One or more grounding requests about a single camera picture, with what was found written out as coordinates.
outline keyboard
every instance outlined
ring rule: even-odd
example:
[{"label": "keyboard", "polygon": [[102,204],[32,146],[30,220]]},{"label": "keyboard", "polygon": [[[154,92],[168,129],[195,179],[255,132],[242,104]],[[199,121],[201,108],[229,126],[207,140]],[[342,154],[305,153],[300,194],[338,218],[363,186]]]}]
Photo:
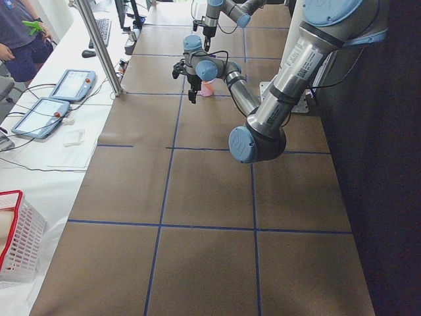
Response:
[{"label": "keyboard", "polygon": [[[110,40],[111,20],[109,18],[96,18],[95,21],[97,22],[99,33],[106,47]],[[89,42],[89,48],[93,48],[92,39]]]}]

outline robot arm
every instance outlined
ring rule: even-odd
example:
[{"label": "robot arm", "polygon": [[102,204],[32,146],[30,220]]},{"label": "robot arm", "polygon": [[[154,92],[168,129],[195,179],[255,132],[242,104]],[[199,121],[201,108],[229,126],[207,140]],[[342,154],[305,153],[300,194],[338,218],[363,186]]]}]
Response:
[{"label": "robot arm", "polygon": [[206,16],[202,20],[193,21],[193,29],[195,31],[198,26],[203,27],[205,51],[209,51],[211,38],[215,37],[221,12],[237,23],[240,28],[245,28],[250,22],[251,15],[265,3],[266,0],[247,0],[239,6],[233,0],[208,0]]},{"label": "robot arm", "polygon": [[306,21],[299,26],[299,38],[261,104],[238,65],[209,56],[199,36],[184,40],[185,59],[174,66],[173,76],[187,76],[192,86],[189,99],[194,102],[201,80],[225,81],[237,107],[247,116],[244,126],[234,128],[228,141],[231,154],[242,163],[275,159],[284,151],[282,122],[332,51],[384,39],[388,0],[307,0],[303,7]]}]

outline computer mouse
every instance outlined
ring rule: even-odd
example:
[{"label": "computer mouse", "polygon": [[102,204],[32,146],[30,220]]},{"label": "computer mouse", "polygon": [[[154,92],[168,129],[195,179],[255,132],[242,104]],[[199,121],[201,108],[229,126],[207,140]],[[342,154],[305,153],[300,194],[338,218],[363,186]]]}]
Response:
[{"label": "computer mouse", "polygon": [[84,51],[82,51],[82,57],[83,58],[89,58],[89,57],[94,57],[94,56],[96,56],[97,54],[96,54],[96,52],[94,52],[94,51],[90,51],[90,50],[88,50],[88,49],[85,49]]}]

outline pink object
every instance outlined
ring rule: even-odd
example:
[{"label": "pink object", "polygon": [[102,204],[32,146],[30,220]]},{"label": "pink object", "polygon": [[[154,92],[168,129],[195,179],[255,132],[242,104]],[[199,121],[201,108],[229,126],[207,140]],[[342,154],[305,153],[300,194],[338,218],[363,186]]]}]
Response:
[{"label": "pink object", "polygon": [[213,95],[213,87],[212,87],[212,81],[202,81],[202,88],[200,90],[200,94],[204,97],[210,97]]}]

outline person's hand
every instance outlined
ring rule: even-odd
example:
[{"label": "person's hand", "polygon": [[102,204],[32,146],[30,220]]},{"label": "person's hand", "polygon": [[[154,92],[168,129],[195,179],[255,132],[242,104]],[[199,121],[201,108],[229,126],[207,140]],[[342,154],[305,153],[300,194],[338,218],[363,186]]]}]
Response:
[{"label": "person's hand", "polygon": [[13,53],[6,45],[0,44],[0,59],[2,61],[11,61],[14,59]]},{"label": "person's hand", "polygon": [[48,38],[50,41],[53,41],[50,31],[45,27],[44,23],[39,23],[39,26],[42,27],[42,40],[45,42]]}]

